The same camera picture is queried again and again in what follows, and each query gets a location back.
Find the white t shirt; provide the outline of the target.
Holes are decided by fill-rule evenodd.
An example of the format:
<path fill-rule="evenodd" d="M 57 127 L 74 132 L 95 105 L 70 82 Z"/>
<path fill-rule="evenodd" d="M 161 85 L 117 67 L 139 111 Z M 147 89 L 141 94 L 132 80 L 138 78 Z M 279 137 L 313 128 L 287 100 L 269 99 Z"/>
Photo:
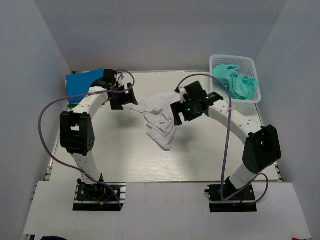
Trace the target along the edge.
<path fill-rule="evenodd" d="M 171 150 L 171 144 L 178 127 L 174 124 L 171 104 L 180 100 L 178 93 L 154 92 L 137 96 L 138 105 L 130 109 L 141 113 L 146 124 L 146 134 L 164 151 Z"/>

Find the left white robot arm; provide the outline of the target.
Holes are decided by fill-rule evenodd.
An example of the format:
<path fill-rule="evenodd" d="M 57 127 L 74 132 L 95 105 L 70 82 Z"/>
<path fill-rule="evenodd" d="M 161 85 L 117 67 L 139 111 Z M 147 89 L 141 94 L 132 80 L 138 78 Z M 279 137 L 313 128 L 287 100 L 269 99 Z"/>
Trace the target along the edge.
<path fill-rule="evenodd" d="M 138 105 L 132 82 L 123 83 L 124 70 L 105 69 L 83 99 L 71 111 L 60 114 L 60 145 L 74 159 L 81 172 L 81 181 L 89 184 L 88 193 L 99 200 L 105 196 L 103 174 L 98 170 L 93 154 L 95 133 L 93 118 L 102 105 L 110 104 L 113 111 L 123 111 L 128 104 Z"/>

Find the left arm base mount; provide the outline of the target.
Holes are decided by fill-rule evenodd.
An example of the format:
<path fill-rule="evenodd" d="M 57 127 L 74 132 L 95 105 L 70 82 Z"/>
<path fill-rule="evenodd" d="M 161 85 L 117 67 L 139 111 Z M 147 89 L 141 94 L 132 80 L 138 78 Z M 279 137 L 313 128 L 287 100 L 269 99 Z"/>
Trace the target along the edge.
<path fill-rule="evenodd" d="M 77 184 L 73 211 L 120 212 L 125 202 L 126 184 L 112 184 L 112 188 L 100 184 Z"/>

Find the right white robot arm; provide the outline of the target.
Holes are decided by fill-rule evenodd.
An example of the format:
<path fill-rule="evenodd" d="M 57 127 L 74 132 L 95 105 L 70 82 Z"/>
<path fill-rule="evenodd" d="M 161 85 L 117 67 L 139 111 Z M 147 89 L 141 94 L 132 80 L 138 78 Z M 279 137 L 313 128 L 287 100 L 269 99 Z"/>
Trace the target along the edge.
<path fill-rule="evenodd" d="M 183 120 L 190 122 L 206 115 L 225 126 L 244 145 L 242 164 L 225 179 L 225 192 L 229 198 L 236 200 L 242 196 L 246 184 L 282 157 L 278 132 L 274 126 L 252 122 L 233 110 L 218 93 L 206 93 L 198 81 L 181 89 L 179 95 L 180 100 L 170 106 L 176 126 L 182 125 Z"/>

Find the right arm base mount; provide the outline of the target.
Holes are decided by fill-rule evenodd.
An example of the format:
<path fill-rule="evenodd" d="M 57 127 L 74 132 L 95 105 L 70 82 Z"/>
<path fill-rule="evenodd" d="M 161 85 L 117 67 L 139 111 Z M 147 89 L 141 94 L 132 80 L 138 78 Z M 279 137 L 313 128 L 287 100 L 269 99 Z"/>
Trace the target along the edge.
<path fill-rule="evenodd" d="M 253 187 L 250 185 L 233 198 L 223 201 L 221 199 L 221 185 L 211 184 L 204 190 L 209 199 L 211 213 L 250 213 L 257 212 Z"/>

